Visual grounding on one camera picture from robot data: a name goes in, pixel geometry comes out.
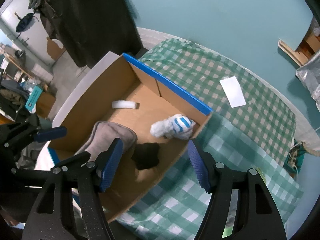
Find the white sock with blue stripes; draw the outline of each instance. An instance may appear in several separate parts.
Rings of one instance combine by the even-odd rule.
[[[175,114],[168,119],[155,122],[151,125],[151,135],[159,138],[166,136],[167,138],[179,138],[189,140],[192,135],[193,127],[196,123],[182,114]]]

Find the metal bolt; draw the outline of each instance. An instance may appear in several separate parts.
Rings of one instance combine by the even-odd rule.
[[[216,167],[218,169],[223,169],[224,168],[224,164],[223,163],[216,163]]]
[[[255,170],[255,169],[250,169],[249,172],[252,174],[252,175],[257,175],[258,172]]]
[[[53,169],[53,173],[54,173],[54,174],[58,174],[58,173],[60,173],[60,171],[61,171],[60,168],[54,168],[54,169]]]
[[[95,165],[96,165],[95,162],[88,162],[88,163],[86,164],[86,166],[87,166],[88,168],[92,168],[92,167],[94,167]]]

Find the white cylindrical object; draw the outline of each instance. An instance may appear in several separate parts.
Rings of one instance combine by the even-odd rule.
[[[137,103],[133,101],[125,101],[125,100],[118,100],[112,102],[112,108],[118,109],[118,108],[131,108],[136,109]]]

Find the white paper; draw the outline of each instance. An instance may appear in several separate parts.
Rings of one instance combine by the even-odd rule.
[[[246,105],[240,84],[236,77],[220,80],[232,108]]]

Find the green and white tablecloth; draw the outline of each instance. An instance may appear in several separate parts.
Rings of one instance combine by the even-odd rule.
[[[141,61],[212,107],[215,112],[197,137],[203,150],[231,169],[256,168],[285,223],[302,196],[282,168],[295,130],[291,110],[239,65],[192,42],[161,42]],[[219,81],[231,76],[237,77],[247,105],[229,106]],[[142,239],[193,239],[209,199],[184,154],[118,221]],[[232,228],[234,214],[235,209],[225,232]]]

